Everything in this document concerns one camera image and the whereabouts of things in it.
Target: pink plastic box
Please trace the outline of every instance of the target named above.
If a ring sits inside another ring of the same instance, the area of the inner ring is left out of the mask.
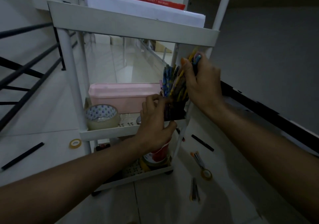
[[[93,105],[115,106],[119,114],[140,112],[145,98],[159,93],[160,85],[157,83],[92,84],[89,89]]]

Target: white floor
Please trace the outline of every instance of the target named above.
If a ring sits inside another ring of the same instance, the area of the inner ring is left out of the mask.
[[[128,46],[123,61],[122,46],[89,43],[88,37],[86,41],[91,83],[158,82],[162,77],[163,63],[147,50]],[[77,47],[74,56],[83,88]],[[72,139],[79,138],[78,124],[66,72],[60,69],[58,66],[1,132],[1,165],[40,142],[45,145],[1,173],[0,186],[84,155],[83,147],[68,148]],[[13,101],[10,97],[7,94],[6,101]],[[215,151],[200,145],[192,134]],[[161,174],[89,196],[59,223],[306,223],[197,109],[185,139],[171,175]],[[201,178],[191,151],[200,152],[213,174],[212,181]],[[189,201],[192,176],[197,178],[201,204]]]

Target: red package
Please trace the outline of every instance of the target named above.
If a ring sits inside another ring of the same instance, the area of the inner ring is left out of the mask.
[[[171,8],[175,8],[175,9],[179,9],[179,10],[184,10],[184,8],[185,8],[184,4],[178,4],[178,3],[174,3],[174,2],[170,2],[170,1],[166,1],[166,0],[141,0],[141,1],[149,2],[149,3],[153,3],[153,4],[158,4],[158,5],[162,5],[162,6],[167,6],[167,7],[171,7]]]

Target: small tape roll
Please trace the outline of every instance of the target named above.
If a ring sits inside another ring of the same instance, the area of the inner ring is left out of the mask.
[[[208,169],[203,169],[200,174],[205,180],[211,180],[213,178],[212,173]]]
[[[82,144],[82,141],[81,139],[73,139],[70,143],[69,143],[69,148],[71,149],[76,149],[78,148],[79,146],[81,146]]]

